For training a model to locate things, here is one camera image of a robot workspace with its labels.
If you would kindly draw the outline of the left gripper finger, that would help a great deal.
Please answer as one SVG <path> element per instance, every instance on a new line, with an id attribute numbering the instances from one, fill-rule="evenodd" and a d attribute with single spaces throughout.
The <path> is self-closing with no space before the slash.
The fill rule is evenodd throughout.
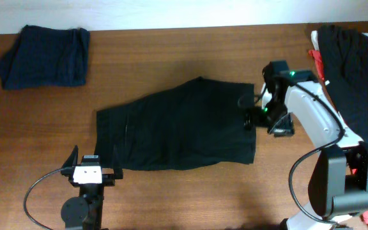
<path id="1" fill-rule="evenodd" d="M 79 148 L 77 145 L 75 145 L 69 157 L 65 160 L 61 168 L 64 169 L 75 167 L 78 162 L 78 152 Z"/>
<path id="2" fill-rule="evenodd" d="M 123 169 L 120 165 L 119 154 L 118 154 L 116 145 L 113 146 L 112 168 L 113 168 L 113 172 L 114 172 L 114 177 L 116 179 L 123 179 Z"/>

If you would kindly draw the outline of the black shorts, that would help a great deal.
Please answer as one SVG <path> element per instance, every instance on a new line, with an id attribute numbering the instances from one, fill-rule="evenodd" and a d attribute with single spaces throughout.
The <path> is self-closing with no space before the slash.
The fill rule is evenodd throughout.
<path id="1" fill-rule="evenodd" d="M 220 162 L 251 164 L 256 131 L 238 101 L 254 85 L 198 77 L 96 114 L 95 155 L 103 167 L 188 170 Z"/>

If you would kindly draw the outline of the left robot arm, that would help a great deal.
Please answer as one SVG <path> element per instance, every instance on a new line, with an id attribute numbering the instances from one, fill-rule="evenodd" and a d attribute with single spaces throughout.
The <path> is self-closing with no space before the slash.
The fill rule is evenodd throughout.
<path id="1" fill-rule="evenodd" d="M 79 189 L 79 195 L 69 198 L 61 208 L 61 218 L 66 229 L 101 230 L 104 189 L 115 186 L 116 180 L 123 179 L 123 171 L 114 169 L 102 172 L 100 157 L 84 155 L 78 161 L 79 149 L 75 146 L 61 168 L 61 175 Z"/>

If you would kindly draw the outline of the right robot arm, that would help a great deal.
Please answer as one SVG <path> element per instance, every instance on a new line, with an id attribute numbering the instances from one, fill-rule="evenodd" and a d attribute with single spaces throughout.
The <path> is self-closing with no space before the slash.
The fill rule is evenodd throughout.
<path id="1" fill-rule="evenodd" d="M 299 212 L 285 218 L 279 229 L 347 229 L 344 221 L 368 211 L 368 142 L 344 122 L 327 100 L 310 70 L 290 70 L 285 61 L 271 61 L 262 70 L 260 94 L 238 99 L 245 111 L 244 127 L 265 127 L 276 137 L 295 133 L 295 116 L 314 149 L 291 167 L 288 187 Z M 293 175 L 305 159 L 318 155 L 303 206 L 293 189 Z"/>

